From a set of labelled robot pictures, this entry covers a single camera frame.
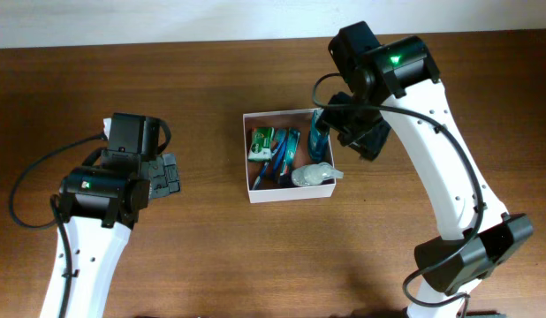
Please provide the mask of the blue mouthwash bottle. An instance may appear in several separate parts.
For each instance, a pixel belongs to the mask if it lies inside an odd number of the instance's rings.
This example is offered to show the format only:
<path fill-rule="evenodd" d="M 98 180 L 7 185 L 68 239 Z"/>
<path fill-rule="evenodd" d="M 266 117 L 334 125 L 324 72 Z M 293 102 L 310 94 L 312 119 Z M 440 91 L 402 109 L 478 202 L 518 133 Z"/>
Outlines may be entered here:
<path fill-rule="evenodd" d="M 324 158 L 329 135 L 330 127 L 324 122 L 323 109 L 315 110 L 307 139 L 307 151 L 313 162 L 319 163 Z"/>

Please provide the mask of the green white toothpaste tube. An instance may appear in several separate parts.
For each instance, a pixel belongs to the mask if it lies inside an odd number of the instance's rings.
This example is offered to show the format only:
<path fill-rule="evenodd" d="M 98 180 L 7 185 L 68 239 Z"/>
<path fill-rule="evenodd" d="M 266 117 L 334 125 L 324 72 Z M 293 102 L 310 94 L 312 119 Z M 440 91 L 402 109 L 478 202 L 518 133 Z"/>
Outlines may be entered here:
<path fill-rule="evenodd" d="M 287 187 L 290 184 L 290 176 L 293 170 L 294 159 L 298 150 L 300 141 L 300 130 L 290 128 L 288 139 L 285 146 L 284 159 L 281 164 L 281 170 L 277 183 L 282 187 Z"/>

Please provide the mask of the purple foam soap pump bottle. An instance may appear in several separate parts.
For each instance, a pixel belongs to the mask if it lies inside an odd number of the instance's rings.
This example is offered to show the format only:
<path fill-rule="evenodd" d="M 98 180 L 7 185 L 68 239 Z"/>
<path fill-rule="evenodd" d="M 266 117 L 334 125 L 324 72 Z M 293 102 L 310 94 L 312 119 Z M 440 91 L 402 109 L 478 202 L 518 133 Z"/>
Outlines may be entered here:
<path fill-rule="evenodd" d="M 309 164 L 294 170 L 291 181 L 298 187 L 319 186 L 324 181 L 343 178 L 344 173 L 335 169 L 331 164 L 322 162 Z"/>

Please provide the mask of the blue white toothbrush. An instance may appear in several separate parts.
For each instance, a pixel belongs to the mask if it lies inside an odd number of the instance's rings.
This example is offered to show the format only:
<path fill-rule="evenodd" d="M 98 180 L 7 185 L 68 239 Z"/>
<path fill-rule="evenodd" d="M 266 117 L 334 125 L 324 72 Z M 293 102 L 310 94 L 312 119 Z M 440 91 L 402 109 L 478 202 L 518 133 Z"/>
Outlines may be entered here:
<path fill-rule="evenodd" d="M 252 184 L 252 190 L 257 190 L 260 187 L 261 182 L 265 179 L 267 170 L 269 169 L 272 161 L 275 159 L 276 152 L 279 148 L 280 143 L 283 141 L 283 139 L 287 135 L 287 131 L 284 128 L 281 128 L 278 130 L 276 128 L 274 129 L 275 129 L 275 133 L 274 133 L 274 137 L 273 137 L 273 141 L 271 145 L 272 157 L 267 162 L 256 162 L 256 163 L 262 163 L 262 167 L 260 169 L 259 174 L 255 178 L 255 181 Z"/>

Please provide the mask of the blue disposable razor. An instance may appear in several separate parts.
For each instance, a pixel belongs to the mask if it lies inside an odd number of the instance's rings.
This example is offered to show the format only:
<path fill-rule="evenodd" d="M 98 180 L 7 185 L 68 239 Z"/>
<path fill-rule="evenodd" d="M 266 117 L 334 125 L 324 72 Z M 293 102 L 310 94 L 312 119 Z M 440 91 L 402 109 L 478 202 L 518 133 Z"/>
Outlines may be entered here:
<path fill-rule="evenodd" d="M 273 168 L 270 174 L 268 175 L 268 178 L 271 180 L 275 180 L 277 178 L 277 171 L 279 170 L 281 163 L 284 160 L 284 153 L 286 150 L 287 140 L 288 140 L 287 137 L 283 139 L 283 141 L 280 143 L 279 148 L 276 152 Z"/>

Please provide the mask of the green Dettol soap bar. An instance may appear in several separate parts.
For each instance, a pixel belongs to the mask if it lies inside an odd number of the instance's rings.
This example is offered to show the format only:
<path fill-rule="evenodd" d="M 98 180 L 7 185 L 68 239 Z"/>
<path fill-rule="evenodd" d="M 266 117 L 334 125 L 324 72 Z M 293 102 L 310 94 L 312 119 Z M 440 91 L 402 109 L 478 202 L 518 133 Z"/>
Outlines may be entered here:
<path fill-rule="evenodd" d="M 251 131 L 251 144 L 247 154 L 249 162 L 267 162 L 272 157 L 271 145 L 275 129 L 255 127 Z"/>

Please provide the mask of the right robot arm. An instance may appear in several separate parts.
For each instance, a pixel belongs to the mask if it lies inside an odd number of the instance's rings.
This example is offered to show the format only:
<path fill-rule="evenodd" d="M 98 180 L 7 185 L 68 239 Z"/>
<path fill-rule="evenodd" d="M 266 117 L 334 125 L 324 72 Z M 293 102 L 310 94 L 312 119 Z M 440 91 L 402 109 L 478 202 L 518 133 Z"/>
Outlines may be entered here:
<path fill-rule="evenodd" d="M 430 199 L 438 236 L 414 250 L 405 317 L 465 317 L 471 291 L 533 234 L 480 173 L 453 119 L 441 75 L 418 36 L 382 44 L 365 22 L 341 28 L 329 53 L 349 90 L 322 107 L 320 127 L 376 159 L 397 134 Z"/>

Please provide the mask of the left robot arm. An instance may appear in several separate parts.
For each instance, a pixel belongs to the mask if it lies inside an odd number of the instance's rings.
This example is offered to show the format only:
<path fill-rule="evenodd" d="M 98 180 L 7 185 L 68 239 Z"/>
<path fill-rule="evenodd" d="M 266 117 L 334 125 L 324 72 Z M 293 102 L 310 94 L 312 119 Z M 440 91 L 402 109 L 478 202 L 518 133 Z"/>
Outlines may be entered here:
<path fill-rule="evenodd" d="M 140 212 L 181 190 L 162 119 L 115 113 L 103 124 L 106 146 L 64 177 L 50 199 L 57 250 L 42 317 L 101 317 Z"/>

